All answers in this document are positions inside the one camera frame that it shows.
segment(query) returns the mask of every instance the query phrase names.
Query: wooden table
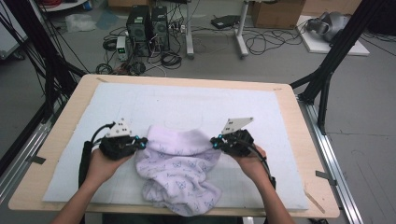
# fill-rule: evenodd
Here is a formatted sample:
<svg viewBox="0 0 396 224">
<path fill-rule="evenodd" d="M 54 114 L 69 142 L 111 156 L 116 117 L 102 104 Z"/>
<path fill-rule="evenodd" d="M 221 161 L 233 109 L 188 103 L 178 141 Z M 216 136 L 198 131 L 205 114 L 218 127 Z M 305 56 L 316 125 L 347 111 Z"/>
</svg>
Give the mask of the wooden table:
<svg viewBox="0 0 396 224">
<path fill-rule="evenodd" d="M 134 83 L 164 86 L 225 88 L 235 90 L 273 91 L 285 121 L 290 145 L 295 156 L 299 173 L 308 199 L 309 209 L 290 212 L 293 217 L 338 217 L 340 212 L 327 179 L 316 176 L 315 171 L 323 172 L 318 153 L 306 127 L 302 112 L 291 87 L 287 84 L 256 83 L 240 81 L 219 81 L 165 77 L 115 77 L 87 75 L 78 84 L 61 116 L 53 126 L 46 142 L 37 156 L 47 159 L 42 165 L 32 163 L 25 177 L 9 201 L 13 210 L 57 211 L 64 203 L 42 202 L 48 184 L 59 158 L 62 155 L 81 115 L 90 102 L 96 87 L 101 82 Z M 167 208 L 152 206 L 131 206 L 127 204 L 89 205 L 88 212 L 151 213 L 172 214 Z M 208 215 L 264 217 L 263 209 L 214 208 Z"/>
</svg>

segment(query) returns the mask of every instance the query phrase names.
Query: patterned fabric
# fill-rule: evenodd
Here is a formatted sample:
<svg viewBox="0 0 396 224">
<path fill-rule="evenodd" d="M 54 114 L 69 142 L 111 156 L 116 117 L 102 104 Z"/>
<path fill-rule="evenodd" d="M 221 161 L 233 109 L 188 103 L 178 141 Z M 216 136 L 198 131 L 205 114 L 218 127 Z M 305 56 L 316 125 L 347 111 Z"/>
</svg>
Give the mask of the patterned fabric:
<svg viewBox="0 0 396 224">
<path fill-rule="evenodd" d="M 151 126 L 146 149 L 135 155 L 137 172 L 148 180 L 143 197 L 183 217 L 204 214 L 221 196 L 220 189 L 205 181 L 220 154 L 198 130 L 175 132 Z"/>
</svg>

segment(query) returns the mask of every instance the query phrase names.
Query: person's left hand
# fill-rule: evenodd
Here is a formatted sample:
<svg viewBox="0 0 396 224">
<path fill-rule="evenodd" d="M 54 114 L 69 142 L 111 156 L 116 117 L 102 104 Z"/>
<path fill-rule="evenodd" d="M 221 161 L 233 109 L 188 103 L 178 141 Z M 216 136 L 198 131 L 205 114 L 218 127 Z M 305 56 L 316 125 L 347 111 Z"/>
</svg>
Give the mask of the person's left hand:
<svg viewBox="0 0 396 224">
<path fill-rule="evenodd" d="M 111 176 L 116 173 L 117 169 L 132 156 L 122 158 L 118 161 L 113 161 L 107 158 L 102 151 L 97 148 L 92 152 L 90 168 L 88 169 L 87 177 L 84 183 L 93 184 L 99 188 Z"/>
</svg>

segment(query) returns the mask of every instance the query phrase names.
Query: computer tower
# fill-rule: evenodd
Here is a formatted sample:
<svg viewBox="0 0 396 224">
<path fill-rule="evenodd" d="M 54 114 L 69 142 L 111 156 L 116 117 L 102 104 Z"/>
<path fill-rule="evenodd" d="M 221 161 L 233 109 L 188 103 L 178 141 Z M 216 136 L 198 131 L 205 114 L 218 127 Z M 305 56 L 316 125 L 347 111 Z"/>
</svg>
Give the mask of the computer tower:
<svg viewBox="0 0 396 224">
<path fill-rule="evenodd" d="M 169 30 L 166 7 L 154 7 L 151 10 L 151 22 L 155 38 L 156 50 L 169 51 Z"/>
<path fill-rule="evenodd" d="M 149 41 L 153 37 L 149 6 L 132 6 L 126 22 L 133 54 L 150 56 Z"/>
</svg>

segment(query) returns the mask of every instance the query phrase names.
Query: hand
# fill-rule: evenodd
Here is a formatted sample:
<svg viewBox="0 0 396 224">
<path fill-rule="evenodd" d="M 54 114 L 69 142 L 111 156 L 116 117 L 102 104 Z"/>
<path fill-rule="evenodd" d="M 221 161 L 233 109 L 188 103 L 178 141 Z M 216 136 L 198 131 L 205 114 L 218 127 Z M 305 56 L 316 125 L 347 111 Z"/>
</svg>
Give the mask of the hand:
<svg viewBox="0 0 396 224">
<path fill-rule="evenodd" d="M 118 161 L 112 161 L 107 158 L 100 149 L 95 149 L 91 155 L 90 168 L 88 169 L 85 183 L 93 184 L 99 188 L 111 176 L 116 173 L 117 169 L 132 156 L 122 158 Z"/>
<path fill-rule="evenodd" d="M 257 145 L 255 147 L 262 154 L 263 157 L 266 157 L 266 153 L 261 147 Z M 247 175 L 251 180 L 253 180 L 253 182 L 263 178 L 264 176 L 265 178 L 268 176 L 267 172 L 262 166 L 262 162 L 253 153 L 250 153 L 246 157 L 236 157 L 236 156 L 232 156 L 232 157 L 241 166 L 241 169 L 245 173 L 245 175 Z"/>
</svg>

